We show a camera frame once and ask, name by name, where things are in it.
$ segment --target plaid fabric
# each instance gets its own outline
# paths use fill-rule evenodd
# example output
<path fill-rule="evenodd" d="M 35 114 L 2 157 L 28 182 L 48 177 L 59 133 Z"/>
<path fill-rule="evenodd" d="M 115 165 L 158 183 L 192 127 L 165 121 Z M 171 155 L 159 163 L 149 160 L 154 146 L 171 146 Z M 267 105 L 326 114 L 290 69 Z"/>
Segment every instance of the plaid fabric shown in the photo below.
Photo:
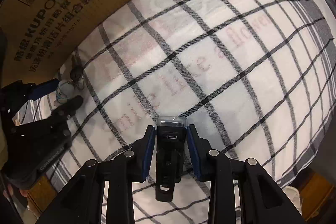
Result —
<path fill-rule="evenodd" d="M 133 0 L 73 53 L 85 68 L 84 104 L 69 121 L 73 146 L 48 177 L 59 191 L 86 160 L 110 160 L 158 116 L 179 115 L 213 148 L 256 158 L 284 187 L 328 128 L 335 56 L 313 0 Z M 70 69 L 71 58 L 59 77 Z M 54 100 L 30 102 L 36 118 Z M 133 185 L 136 222 L 206 223 L 210 183 L 196 180 L 189 156 L 171 203 L 155 200 L 155 165 L 154 153 L 147 181 Z"/>

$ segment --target checkered tablecloth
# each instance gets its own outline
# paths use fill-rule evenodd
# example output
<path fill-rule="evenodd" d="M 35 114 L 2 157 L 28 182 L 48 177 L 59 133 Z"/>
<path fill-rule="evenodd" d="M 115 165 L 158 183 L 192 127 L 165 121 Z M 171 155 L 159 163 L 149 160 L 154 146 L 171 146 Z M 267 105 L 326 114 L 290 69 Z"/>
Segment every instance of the checkered tablecloth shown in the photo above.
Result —
<path fill-rule="evenodd" d="M 110 160 L 158 116 L 179 115 L 213 148 L 257 159 L 283 187 L 328 128 L 335 56 L 313 0 L 132 0 L 73 53 L 85 68 L 84 104 L 69 120 L 73 146 L 48 176 L 60 190 L 86 160 Z M 72 60 L 59 77 L 69 78 Z M 54 100 L 30 102 L 28 112 L 45 118 Z M 147 181 L 133 184 L 136 222 L 206 223 L 210 183 L 196 180 L 189 157 L 171 203 L 155 200 L 155 165 L 154 155 Z"/>

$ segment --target silver screw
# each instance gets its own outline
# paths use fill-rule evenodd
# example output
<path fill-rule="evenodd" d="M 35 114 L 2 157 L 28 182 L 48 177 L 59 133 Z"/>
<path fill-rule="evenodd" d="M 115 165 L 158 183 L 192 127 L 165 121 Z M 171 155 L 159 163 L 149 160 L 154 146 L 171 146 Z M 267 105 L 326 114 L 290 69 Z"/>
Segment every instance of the silver screw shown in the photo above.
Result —
<path fill-rule="evenodd" d="M 124 153 L 125 157 L 132 157 L 134 155 L 134 152 L 132 150 L 127 150 Z"/>
<path fill-rule="evenodd" d="M 216 149 L 211 149 L 209 151 L 209 154 L 213 157 L 217 157 L 219 155 L 219 152 Z"/>
<path fill-rule="evenodd" d="M 70 136 L 70 130 L 69 129 L 63 130 L 63 135 L 64 136 Z"/>
<path fill-rule="evenodd" d="M 249 165 L 256 165 L 256 164 L 257 164 L 257 161 L 256 161 L 254 158 L 249 158 L 249 159 L 247 160 L 247 163 L 248 163 Z"/>
<path fill-rule="evenodd" d="M 88 160 L 87 162 L 86 162 L 86 165 L 88 166 L 88 167 L 92 167 L 92 166 L 94 166 L 96 164 L 96 161 L 94 160 L 94 159 L 90 159 L 90 160 Z"/>

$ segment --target cardboard box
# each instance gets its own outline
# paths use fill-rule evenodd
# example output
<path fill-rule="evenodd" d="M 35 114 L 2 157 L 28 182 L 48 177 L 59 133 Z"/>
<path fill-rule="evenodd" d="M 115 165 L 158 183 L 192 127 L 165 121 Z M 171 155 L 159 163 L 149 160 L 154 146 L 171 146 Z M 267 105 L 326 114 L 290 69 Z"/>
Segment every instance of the cardboard box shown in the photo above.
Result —
<path fill-rule="evenodd" d="M 71 52 L 130 0 L 2 0 L 8 46 L 1 86 L 50 80 Z"/>

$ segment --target transparent plastic cap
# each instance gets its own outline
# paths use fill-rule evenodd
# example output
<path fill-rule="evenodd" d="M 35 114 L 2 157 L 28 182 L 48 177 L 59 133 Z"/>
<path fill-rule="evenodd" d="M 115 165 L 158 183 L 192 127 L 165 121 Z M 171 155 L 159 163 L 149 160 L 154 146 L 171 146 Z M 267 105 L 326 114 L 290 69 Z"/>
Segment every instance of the transparent plastic cap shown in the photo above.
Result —
<path fill-rule="evenodd" d="M 187 119 L 184 117 L 160 116 L 157 119 L 158 126 L 187 127 Z"/>

